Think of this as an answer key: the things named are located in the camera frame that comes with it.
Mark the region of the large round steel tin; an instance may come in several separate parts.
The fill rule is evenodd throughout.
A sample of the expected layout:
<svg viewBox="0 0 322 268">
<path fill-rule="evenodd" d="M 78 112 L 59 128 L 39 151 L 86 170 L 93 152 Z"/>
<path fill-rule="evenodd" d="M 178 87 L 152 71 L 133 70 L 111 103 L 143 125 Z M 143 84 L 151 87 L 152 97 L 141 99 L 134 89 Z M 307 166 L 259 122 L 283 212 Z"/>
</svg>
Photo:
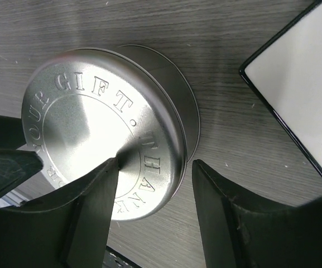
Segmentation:
<svg viewBox="0 0 322 268">
<path fill-rule="evenodd" d="M 143 67 L 162 86 L 173 102 L 184 127 L 188 161 L 200 138 L 200 114 L 194 92 L 181 70 L 164 54 L 142 45 L 123 45 L 116 52 Z"/>
</svg>

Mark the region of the round steel lid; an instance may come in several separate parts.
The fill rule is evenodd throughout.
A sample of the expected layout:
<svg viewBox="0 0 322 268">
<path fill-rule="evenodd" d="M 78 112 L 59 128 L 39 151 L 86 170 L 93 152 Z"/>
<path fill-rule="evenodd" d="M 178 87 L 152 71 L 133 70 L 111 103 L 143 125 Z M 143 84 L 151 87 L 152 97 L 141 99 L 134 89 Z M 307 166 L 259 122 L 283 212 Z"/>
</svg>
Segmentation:
<svg viewBox="0 0 322 268">
<path fill-rule="evenodd" d="M 33 72 L 23 130 L 53 188 L 115 157 L 112 220 L 146 218 L 171 200 L 188 156 L 180 115 L 159 79 L 169 66 L 152 50 L 126 46 L 70 50 Z"/>
</svg>

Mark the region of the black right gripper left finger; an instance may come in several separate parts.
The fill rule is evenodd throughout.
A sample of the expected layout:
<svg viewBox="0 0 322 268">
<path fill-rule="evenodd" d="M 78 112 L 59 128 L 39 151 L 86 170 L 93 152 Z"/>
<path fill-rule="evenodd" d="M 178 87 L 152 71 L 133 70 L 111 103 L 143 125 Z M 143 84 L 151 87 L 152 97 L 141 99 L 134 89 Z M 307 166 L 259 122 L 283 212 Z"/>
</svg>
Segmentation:
<svg viewBox="0 0 322 268">
<path fill-rule="evenodd" d="M 25 203 L 0 208 L 0 267 L 102 267 L 118 161 Z"/>
</svg>

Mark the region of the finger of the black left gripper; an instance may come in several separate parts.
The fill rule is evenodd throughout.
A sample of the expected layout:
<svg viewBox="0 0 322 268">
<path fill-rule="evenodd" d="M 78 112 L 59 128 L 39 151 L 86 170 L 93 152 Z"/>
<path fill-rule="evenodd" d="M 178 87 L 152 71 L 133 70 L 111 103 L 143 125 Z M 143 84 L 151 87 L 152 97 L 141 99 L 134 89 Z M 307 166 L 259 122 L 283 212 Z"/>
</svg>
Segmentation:
<svg viewBox="0 0 322 268">
<path fill-rule="evenodd" d="M 22 120 L 0 116 L 0 198 L 43 168 L 35 152 L 19 150 L 25 144 Z"/>
</svg>

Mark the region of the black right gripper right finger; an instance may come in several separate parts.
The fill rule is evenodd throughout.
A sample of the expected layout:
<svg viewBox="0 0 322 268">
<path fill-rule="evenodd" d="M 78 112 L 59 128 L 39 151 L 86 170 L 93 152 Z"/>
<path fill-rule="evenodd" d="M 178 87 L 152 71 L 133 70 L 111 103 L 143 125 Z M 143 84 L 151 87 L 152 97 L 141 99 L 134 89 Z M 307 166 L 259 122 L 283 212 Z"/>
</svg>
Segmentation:
<svg viewBox="0 0 322 268">
<path fill-rule="evenodd" d="M 322 197 L 281 204 L 202 160 L 192 164 L 192 182 L 207 267 L 322 267 Z"/>
</svg>

